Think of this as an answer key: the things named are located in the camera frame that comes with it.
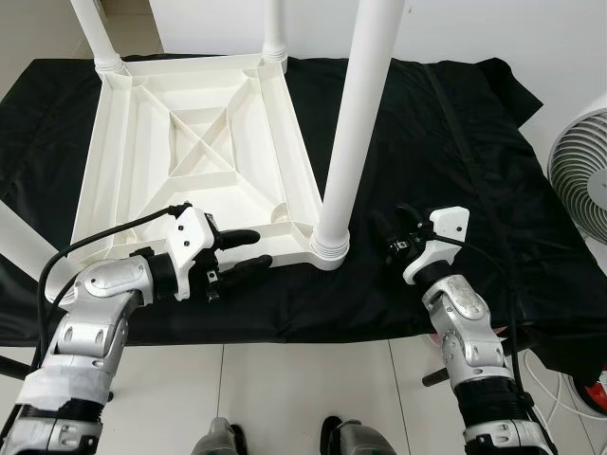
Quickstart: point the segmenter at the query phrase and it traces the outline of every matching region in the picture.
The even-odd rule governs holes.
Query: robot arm
[[[22,405],[0,454],[93,454],[101,436],[101,412],[128,335],[128,319],[140,306],[175,295],[190,296],[189,274],[204,270],[209,300],[217,299],[224,274],[216,249],[252,244],[255,231],[220,232],[212,216],[187,207],[167,235],[167,252],[151,248],[123,260],[101,261],[82,271],[75,299],[62,305],[61,320],[42,367],[24,381]],[[269,256],[240,263],[238,270],[268,268]]]
[[[463,242],[468,210],[438,209],[429,220],[405,205],[396,213],[404,234],[394,232],[377,213],[376,231],[386,245],[388,264],[407,284],[422,289],[466,425],[466,453],[556,455],[517,390],[502,343],[491,329],[487,304],[451,269],[460,246],[436,240],[440,235]]]

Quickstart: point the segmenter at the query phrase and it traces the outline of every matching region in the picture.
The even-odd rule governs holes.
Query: white fan
[[[579,228],[607,245],[607,109],[564,130],[552,148],[548,173]]]

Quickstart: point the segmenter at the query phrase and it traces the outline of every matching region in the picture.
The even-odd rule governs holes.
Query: white table leg
[[[266,0],[263,56],[267,62],[280,62],[286,72],[285,2]]]
[[[394,51],[404,0],[360,0],[343,87],[321,220],[311,245],[339,261],[348,250],[348,224]]]
[[[100,74],[123,73],[124,62],[112,47],[107,31],[93,0],[71,0],[86,40],[95,58],[95,68]]]
[[[57,250],[2,201],[0,220],[0,254],[37,282],[46,262]],[[46,298],[53,301],[80,269],[79,264],[67,258],[56,263],[46,283]],[[74,293],[70,291],[63,301],[68,302],[73,297]]]

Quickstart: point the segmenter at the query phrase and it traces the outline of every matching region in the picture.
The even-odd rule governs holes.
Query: gray floor
[[[109,14],[106,23],[121,55],[162,51],[144,2],[130,2],[128,10],[120,9],[120,0],[104,3],[108,12],[128,12]],[[92,57],[84,41],[72,48],[74,58]],[[29,59],[53,56],[51,49],[45,52],[49,55],[32,53]],[[22,60],[14,60],[21,66],[9,68],[13,72],[0,94],[27,64]],[[0,355],[28,361],[31,350],[0,348]],[[535,356],[530,364],[556,394],[557,374]],[[245,428],[251,455],[316,455],[322,419],[337,414],[379,429],[401,455],[463,455],[463,422],[449,385],[427,389],[421,384],[424,374],[440,366],[440,355],[426,337],[349,345],[127,348],[114,382],[116,399],[103,414],[99,453],[189,454],[211,419],[221,414]],[[525,367],[523,375],[547,415],[553,400]],[[8,415],[19,388],[19,381],[0,377],[0,419]],[[561,399],[574,406],[564,385]],[[599,455],[607,444],[606,422],[563,408],[550,429],[562,454]]]

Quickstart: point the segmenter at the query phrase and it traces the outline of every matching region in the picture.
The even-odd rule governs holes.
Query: black cloth
[[[289,59],[285,75],[321,193],[346,66]],[[100,87],[89,61],[38,60],[0,103],[0,197],[58,248],[70,239]],[[468,241],[507,270],[519,322],[533,327],[546,365],[592,377],[607,361],[607,279],[517,129],[540,106],[497,59],[393,60],[344,264],[272,269],[213,304],[194,293],[138,309],[130,342],[352,342],[431,332],[417,290],[384,273],[368,214],[398,202],[459,205],[470,210]],[[0,344],[31,345],[36,283],[0,259]],[[494,326],[507,325],[504,278],[466,249],[454,266],[486,299]]]

